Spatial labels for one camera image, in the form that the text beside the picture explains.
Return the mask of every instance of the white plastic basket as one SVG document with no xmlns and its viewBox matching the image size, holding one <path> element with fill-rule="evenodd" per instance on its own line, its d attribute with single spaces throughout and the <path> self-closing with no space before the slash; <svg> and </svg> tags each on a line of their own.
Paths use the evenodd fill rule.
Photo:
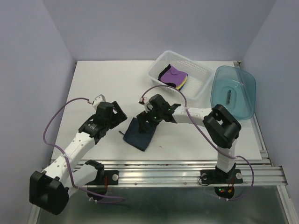
<svg viewBox="0 0 299 224">
<path fill-rule="evenodd" d="M 188 74 L 188 79 L 181 91 L 186 98 L 190 100 L 197 100 L 213 78 L 212 70 L 209 68 L 173 51 L 167 50 L 149 67 L 148 74 L 154 85 L 164 84 L 158 80 L 158 77 L 161 71 L 169 64 Z M 170 92 L 176 92 L 170 88 L 164 89 Z"/>
</svg>

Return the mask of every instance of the screw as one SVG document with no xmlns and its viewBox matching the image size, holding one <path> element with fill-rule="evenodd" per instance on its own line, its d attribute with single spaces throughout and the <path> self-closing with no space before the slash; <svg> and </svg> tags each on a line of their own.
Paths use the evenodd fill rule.
<svg viewBox="0 0 299 224">
<path fill-rule="evenodd" d="M 202 178 L 203 180 L 207 180 L 207 176 L 206 176 L 206 174 L 203 173 L 203 174 L 201 175 L 201 178 Z"/>
<path fill-rule="evenodd" d="M 118 180 L 118 175 L 117 174 L 113 174 L 112 175 L 112 180 L 117 181 Z"/>
<path fill-rule="evenodd" d="M 242 179 L 242 174 L 241 173 L 236 173 L 235 176 L 238 180 Z"/>
</svg>

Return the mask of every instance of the cable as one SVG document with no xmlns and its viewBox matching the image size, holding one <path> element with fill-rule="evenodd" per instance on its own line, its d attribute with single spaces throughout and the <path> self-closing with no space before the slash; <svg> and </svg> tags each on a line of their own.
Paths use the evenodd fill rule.
<svg viewBox="0 0 299 224">
<path fill-rule="evenodd" d="M 89 102 L 89 99 L 87 98 L 83 98 L 83 97 L 79 97 L 79 98 L 74 98 L 74 99 L 71 99 L 69 100 L 68 102 L 66 102 L 55 114 L 54 116 L 50 119 L 50 121 L 48 122 L 44 132 L 43 132 L 43 141 L 46 145 L 48 146 L 53 146 L 55 148 L 57 148 L 61 153 L 62 155 L 65 154 L 65 151 L 58 145 L 56 144 L 53 144 L 53 143 L 50 143 L 46 140 L 46 133 L 47 133 L 47 130 L 50 126 L 50 124 L 52 123 L 52 121 L 54 120 L 54 118 L 71 102 L 75 101 L 75 100 L 86 100 L 89 104 L 92 104 Z M 71 179 L 71 184 L 74 188 L 77 188 L 81 191 L 84 191 L 86 193 L 89 193 L 89 194 L 92 194 L 92 195 L 95 195 L 95 196 L 98 196 L 98 197 L 103 197 L 103 198 L 113 198 L 113 199 L 119 199 L 119 201 L 113 201 L 113 202 L 101 202 L 101 201 L 96 201 L 94 200 L 96 203 L 102 203 L 102 204 L 113 204 L 113 203 L 120 203 L 120 202 L 123 202 L 125 200 L 124 197 L 118 197 L 118 196 L 106 196 L 106 195 L 101 195 L 101 194 L 97 194 L 97 193 L 94 193 L 92 191 L 89 191 L 85 188 L 82 188 L 82 187 L 79 187 L 79 186 L 76 186 L 75 182 L 74 182 L 74 177 L 73 177 L 73 172 L 71 170 L 71 165 L 70 165 L 70 161 L 69 161 L 69 158 L 67 156 L 65 156 L 65 162 L 66 162 L 66 165 L 67 165 L 67 169 L 70 173 L 70 179 Z"/>
<path fill-rule="evenodd" d="M 194 124 L 194 126 L 196 127 L 196 129 L 201 133 L 201 135 L 207 140 L 207 142 L 208 142 L 208 143 L 209 143 L 209 144 L 210 144 L 210 145 L 211 145 L 211 146 L 212 146 L 218 153 L 220 153 L 221 155 L 226 156 L 226 157 L 228 157 L 228 158 L 230 158 L 230 159 L 241 158 L 241 159 L 243 159 L 243 160 L 249 165 L 249 167 L 250 167 L 250 169 L 251 169 L 251 173 L 252 173 L 252 182 L 251 182 L 251 186 L 250 186 L 249 190 L 248 190 L 245 194 L 243 194 L 242 196 L 239 196 L 239 197 L 236 197 L 236 198 L 228 199 L 228 201 L 236 201 L 236 200 L 239 200 L 239 199 L 245 197 L 247 194 L 249 194 L 249 193 L 252 191 L 253 184 L 254 184 L 254 171 L 253 171 L 253 168 L 252 168 L 251 163 L 250 163 L 247 159 L 245 159 L 243 156 L 240 156 L 240 155 L 237 155 L 237 156 L 235 156 L 235 157 L 230 156 L 230 155 L 226 155 L 225 153 L 223 153 L 222 151 L 220 151 L 220 150 L 213 144 L 213 142 L 211 142 L 211 141 L 209 140 L 209 138 L 202 132 L 202 130 L 198 127 L 198 125 L 196 124 L 196 122 L 195 122 L 194 119 L 192 118 L 192 116 L 191 116 L 191 114 L 189 113 L 189 110 L 188 110 L 188 108 L 187 108 L 187 98 L 186 98 L 186 97 L 184 96 L 184 94 L 183 94 L 181 91 L 179 91 L 178 89 L 176 89 L 176 88 L 174 88 L 174 87 L 172 87 L 172 86 L 168 86 L 168 85 L 156 85 L 156 86 L 150 87 L 148 90 L 146 90 L 146 91 L 142 94 L 141 97 L 143 98 L 143 97 L 145 96 L 146 93 L 148 93 L 150 90 L 152 90 L 152 89 L 154 89 L 154 88 L 157 88 L 157 87 L 171 88 L 171 89 L 174 89 L 175 91 L 177 91 L 179 94 L 181 94 L 181 96 L 183 97 L 183 99 L 184 99 L 184 101 L 185 101 L 185 109 L 186 109 L 186 113 L 187 113 L 187 115 L 188 115 L 190 121 Z"/>
</svg>

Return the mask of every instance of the black cloth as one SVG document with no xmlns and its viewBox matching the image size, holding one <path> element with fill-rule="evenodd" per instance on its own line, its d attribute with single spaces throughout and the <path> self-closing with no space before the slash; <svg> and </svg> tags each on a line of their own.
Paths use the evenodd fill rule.
<svg viewBox="0 0 299 224">
<path fill-rule="evenodd" d="M 151 127 L 148 122 L 146 122 L 145 125 L 148 131 L 146 133 L 139 133 L 139 122 L 137 118 L 133 118 L 126 133 L 123 136 L 125 142 L 143 152 L 149 146 L 150 141 L 156 131 L 156 127 Z"/>
</svg>

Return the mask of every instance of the purple cloth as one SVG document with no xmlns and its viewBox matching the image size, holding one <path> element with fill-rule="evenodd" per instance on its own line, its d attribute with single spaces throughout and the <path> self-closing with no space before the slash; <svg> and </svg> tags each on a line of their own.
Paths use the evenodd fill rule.
<svg viewBox="0 0 299 224">
<path fill-rule="evenodd" d="M 186 79 L 187 73 L 177 70 L 175 67 L 170 67 L 160 78 L 160 81 L 168 84 L 173 83 L 175 87 L 180 86 Z"/>
</svg>

